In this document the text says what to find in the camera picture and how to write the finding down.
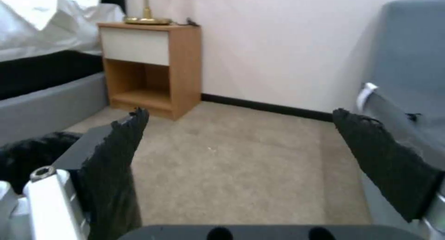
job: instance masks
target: wooden nightstand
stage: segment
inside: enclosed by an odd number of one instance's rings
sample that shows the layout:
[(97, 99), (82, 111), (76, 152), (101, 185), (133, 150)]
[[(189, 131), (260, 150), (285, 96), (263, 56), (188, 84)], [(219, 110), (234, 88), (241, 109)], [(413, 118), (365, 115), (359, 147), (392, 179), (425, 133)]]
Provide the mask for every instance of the wooden nightstand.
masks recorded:
[(199, 104), (199, 27), (98, 25), (111, 107), (177, 120)]

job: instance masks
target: metal bolt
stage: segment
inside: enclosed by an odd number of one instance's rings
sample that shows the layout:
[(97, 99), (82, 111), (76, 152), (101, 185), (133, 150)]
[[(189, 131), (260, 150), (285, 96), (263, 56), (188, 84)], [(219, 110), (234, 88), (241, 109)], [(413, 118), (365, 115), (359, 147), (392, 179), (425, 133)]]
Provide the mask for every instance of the metal bolt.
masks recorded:
[(29, 176), (29, 179), (32, 182), (37, 182), (39, 180), (45, 179), (49, 176), (52, 176), (56, 173), (56, 169), (52, 166), (43, 166), (33, 171)]

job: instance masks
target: white drawer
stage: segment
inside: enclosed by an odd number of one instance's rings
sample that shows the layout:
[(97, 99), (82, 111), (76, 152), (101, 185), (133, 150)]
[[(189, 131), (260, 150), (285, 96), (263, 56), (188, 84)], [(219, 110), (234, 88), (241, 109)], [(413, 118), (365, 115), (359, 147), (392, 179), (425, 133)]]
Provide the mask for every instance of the white drawer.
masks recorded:
[(100, 28), (104, 57), (169, 65), (168, 32)]

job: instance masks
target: beige carpet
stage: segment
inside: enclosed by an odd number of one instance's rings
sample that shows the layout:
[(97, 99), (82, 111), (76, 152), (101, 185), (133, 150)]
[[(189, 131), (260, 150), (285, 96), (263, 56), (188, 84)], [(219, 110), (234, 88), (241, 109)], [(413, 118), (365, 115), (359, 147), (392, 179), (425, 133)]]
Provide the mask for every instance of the beige carpet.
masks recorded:
[[(122, 118), (104, 109), (69, 128)], [(202, 102), (151, 117), (132, 163), (144, 224), (369, 224), (332, 123)]]

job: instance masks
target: lamp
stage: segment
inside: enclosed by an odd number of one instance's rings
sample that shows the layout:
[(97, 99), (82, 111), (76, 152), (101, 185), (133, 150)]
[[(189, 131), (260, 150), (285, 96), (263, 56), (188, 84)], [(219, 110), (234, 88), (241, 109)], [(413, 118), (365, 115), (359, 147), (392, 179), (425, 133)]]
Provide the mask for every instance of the lamp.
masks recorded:
[(151, 9), (148, 0), (144, 0), (144, 5), (145, 8), (143, 13), (143, 18), (124, 17), (124, 22), (128, 24), (149, 24), (149, 25), (168, 25), (172, 22), (170, 18), (154, 18), (151, 15)]

